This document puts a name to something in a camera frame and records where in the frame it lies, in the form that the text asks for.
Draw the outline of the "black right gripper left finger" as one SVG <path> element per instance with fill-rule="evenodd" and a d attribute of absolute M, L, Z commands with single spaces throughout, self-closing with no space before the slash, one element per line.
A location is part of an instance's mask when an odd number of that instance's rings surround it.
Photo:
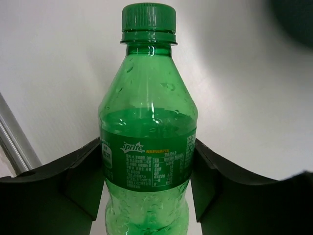
<path fill-rule="evenodd" d="M 2 235 L 88 235 L 104 185 L 100 140 L 0 179 Z"/>

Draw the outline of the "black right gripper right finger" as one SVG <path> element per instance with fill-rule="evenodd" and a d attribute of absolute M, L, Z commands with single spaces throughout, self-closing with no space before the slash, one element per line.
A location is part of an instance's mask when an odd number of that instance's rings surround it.
<path fill-rule="evenodd" d="M 310 235 L 313 175 L 274 180 L 227 160 L 196 140 L 191 185 L 204 235 Z"/>

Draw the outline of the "green plastic soda bottle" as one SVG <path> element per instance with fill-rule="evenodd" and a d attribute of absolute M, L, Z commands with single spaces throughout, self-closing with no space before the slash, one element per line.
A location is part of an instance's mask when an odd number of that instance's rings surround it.
<path fill-rule="evenodd" d="M 126 56 L 98 108 L 109 235 L 185 235 L 198 110 L 172 58 L 176 11 L 122 11 Z"/>

